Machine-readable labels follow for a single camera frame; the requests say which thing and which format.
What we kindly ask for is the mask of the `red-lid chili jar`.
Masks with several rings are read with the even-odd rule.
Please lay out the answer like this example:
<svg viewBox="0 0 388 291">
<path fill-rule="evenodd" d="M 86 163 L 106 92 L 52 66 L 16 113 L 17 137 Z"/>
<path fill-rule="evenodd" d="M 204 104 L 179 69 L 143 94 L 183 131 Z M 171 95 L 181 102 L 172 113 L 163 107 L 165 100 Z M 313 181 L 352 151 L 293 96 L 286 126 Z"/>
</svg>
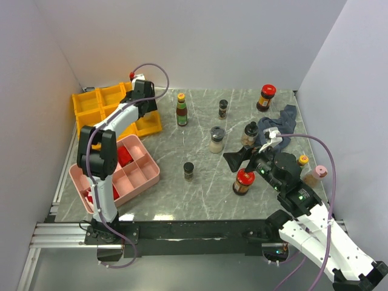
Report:
<svg viewBox="0 0 388 291">
<path fill-rule="evenodd" d="M 244 196 L 250 186 L 255 181 L 255 174 L 253 172 L 246 172 L 245 168 L 238 170 L 236 174 L 235 182 L 233 183 L 232 190 L 239 196 Z"/>
<path fill-rule="evenodd" d="M 261 89 L 261 95 L 259 97 L 258 102 L 256 103 L 256 108 L 260 112 L 266 112 L 269 109 L 270 103 L 272 101 L 272 98 L 275 96 L 275 94 L 276 94 L 276 87 L 274 85 L 271 85 L 271 84 L 263 85 Z"/>
</svg>

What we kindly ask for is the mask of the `black-top brown pepper grinder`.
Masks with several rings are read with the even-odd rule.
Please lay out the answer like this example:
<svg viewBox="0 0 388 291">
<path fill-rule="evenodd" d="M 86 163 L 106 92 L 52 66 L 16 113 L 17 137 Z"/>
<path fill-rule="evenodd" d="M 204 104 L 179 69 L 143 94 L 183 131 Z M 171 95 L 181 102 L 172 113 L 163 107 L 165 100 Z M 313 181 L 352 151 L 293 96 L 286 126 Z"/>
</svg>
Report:
<svg viewBox="0 0 388 291">
<path fill-rule="evenodd" d="M 241 136 L 241 144 L 244 146 L 253 146 L 258 136 L 258 126 L 255 121 L 250 122 L 244 128 Z"/>
</svg>

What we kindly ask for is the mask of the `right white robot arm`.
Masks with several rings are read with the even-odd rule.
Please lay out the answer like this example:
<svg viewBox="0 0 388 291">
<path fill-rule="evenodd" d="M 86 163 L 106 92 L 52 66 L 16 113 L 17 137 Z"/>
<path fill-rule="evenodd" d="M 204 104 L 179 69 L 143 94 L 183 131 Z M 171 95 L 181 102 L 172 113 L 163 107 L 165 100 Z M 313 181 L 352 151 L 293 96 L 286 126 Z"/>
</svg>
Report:
<svg viewBox="0 0 388 291">
<path fill-rule="evenodd" d="M 259 174 L 277 191 L 282 209 L 266 219 L 266 236 L 291 244 L 323 267 L 334 290 L 373 290 L 387 276 L 387 265 L 365 254 L 302 181 L 302 168 L 293 154 L 245 146 L 223 157 L 232 172 L 248 161 L 246 172 Z"/>
</svg>

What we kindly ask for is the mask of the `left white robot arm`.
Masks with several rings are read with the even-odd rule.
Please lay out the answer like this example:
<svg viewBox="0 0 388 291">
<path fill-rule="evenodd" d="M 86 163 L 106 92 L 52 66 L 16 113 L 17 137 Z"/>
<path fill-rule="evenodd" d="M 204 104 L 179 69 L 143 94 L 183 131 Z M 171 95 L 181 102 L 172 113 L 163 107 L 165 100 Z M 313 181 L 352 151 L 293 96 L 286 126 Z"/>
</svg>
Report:
<svg viewBox="0 0 388 291">
<path fill-rule="evenodd" d="M 90 183 L 93 199 L 92 230 L 106 243 L 119 239 L 132 241 L 121 233 L 118 209 L 113 199 L 113 173 L 118 165 L 117 135 L 154 108 L 154 84 L 137 79 L 117 108 L 94 126 L 85 125 L 80 131 L 76 163 Z"/>
</svg>

